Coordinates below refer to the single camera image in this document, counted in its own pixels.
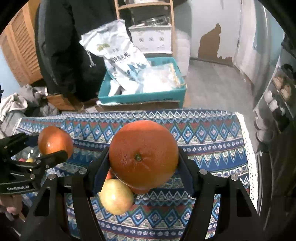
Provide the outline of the person's left hand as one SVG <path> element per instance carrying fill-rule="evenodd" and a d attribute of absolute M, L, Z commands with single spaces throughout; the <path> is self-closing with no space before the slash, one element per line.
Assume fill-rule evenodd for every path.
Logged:
<path fill-rule="evenodd" d="M 1 213 L 8 212 L 13 215 L 18 215 L 22 211 L 22 196 L 21 195 L 1 195 L 0 196 Z"/>

